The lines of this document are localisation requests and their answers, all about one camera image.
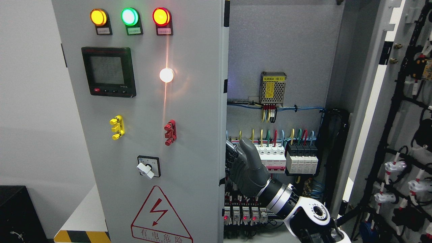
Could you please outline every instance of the yellow label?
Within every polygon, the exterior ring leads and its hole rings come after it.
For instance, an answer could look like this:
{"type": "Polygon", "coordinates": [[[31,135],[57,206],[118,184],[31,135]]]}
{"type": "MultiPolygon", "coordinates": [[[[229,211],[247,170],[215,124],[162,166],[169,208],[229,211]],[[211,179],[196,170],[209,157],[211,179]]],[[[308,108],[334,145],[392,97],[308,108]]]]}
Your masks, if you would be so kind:
{"type": "Polygon", "coordinates": [[[284,76],[264,76],[263,81],[283,82],[285,81],[284,76]]]}
{"type": "Polygon", "coordinates": [[[273,98],[274,94],[274,82],[266,83],[266,98],[273,98]]]}

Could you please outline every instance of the red triangle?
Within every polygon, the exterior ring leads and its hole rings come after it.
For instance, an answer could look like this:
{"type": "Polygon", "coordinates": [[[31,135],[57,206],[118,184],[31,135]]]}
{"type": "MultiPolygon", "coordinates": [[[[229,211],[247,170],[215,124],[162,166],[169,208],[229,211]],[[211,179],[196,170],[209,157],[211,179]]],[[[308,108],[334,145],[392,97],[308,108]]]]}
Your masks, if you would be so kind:
{"type": "Polygon", "coordinates": [[[154,186],[130,226],[132,237],[150,242],[193,243],[168,197],[154,186]]]}

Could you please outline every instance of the robotic hand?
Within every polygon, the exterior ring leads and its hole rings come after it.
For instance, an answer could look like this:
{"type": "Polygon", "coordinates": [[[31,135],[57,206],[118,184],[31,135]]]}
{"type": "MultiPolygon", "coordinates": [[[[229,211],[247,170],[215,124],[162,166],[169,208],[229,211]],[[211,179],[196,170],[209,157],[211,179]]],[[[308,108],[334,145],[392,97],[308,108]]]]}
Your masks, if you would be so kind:
{"type": "Polygon", "coordinates": [[[330,213],[319,201],[299,197],[293,186],[270,179],[261,163],[257,149],[249,140],[240,146],[226,141],[226,172],[247,197],[258,197],[262,205],[283,218],[291,234],[302,243],[351,243],[347,234],[339,230],[330,213]]]}

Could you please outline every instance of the digital power meter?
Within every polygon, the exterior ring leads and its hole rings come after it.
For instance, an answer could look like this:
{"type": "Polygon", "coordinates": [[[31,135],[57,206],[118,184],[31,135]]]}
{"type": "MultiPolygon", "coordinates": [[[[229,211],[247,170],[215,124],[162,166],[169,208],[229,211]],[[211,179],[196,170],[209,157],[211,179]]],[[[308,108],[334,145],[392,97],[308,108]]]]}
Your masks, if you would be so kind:
{"type": "Polygon", "coordinates": [[[132,98],[137,95],[129,47],[83,47],[90,94],[132,98]]]}

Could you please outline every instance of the brass screw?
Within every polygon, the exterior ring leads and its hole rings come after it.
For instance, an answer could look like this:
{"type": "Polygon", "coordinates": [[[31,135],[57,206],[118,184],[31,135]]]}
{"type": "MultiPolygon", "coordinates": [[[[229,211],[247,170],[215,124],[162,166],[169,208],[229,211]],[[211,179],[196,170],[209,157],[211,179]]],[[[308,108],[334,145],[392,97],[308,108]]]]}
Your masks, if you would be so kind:
{"type": "Polygon", "coordinates": [[[396,59],[396,58],[390,58],[390,63],[391,64],[396,64],[396,63],[398,63],[399,61],[396,59]]]}
{"type": "Polygon", "coordinates": [[[403,47],[403,45],[402,44],[399,44],[399,43],[395,43],[394,45],[393,45],[393,48],[395,48],[395,49],[401,49],[403,47]]]}

